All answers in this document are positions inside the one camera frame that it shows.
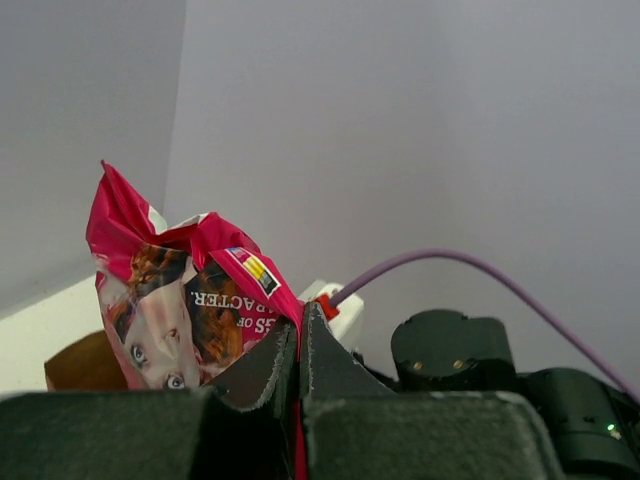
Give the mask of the red brown paper bag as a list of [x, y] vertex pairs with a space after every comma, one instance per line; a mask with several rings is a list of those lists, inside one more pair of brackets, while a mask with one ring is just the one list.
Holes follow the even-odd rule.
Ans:
[[107, 334], [96, 331], [44, 363], [48, 391], [126, 391], [127, 382]]

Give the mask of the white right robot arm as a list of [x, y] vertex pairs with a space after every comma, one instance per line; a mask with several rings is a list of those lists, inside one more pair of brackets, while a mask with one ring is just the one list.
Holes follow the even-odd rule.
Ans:
[[390, 348], [397, 391], [519, 394], [543, 419], [569, 478], [638, 478], [638, 405], [580, 370], [517, 372], [500, 320], [423, 311], [396, 327]]

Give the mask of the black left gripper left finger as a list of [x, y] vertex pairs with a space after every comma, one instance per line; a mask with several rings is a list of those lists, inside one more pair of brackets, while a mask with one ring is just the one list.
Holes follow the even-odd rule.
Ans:
[[211, 385], [1, 401], [4, 479], [291, 479], [296, 330], [279, 320]]

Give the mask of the pink chips bag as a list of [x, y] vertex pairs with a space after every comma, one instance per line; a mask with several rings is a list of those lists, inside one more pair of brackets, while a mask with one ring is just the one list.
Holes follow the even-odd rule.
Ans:
[[215, 213], [175, 227], [105, 165], [86, 229], [105, 331], [132, 391], [206, 387], [277, 321], [296, 330], [295, 475], [306, 475], [297, 394], [303, 307], [274, 263]]

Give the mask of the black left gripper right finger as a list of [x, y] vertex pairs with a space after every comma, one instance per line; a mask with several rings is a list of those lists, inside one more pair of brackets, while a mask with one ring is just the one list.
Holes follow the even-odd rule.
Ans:
[[311, 479], [562, 479], [540, 416], [509, 392], [396, 394], [304, 310], [301, 422]]

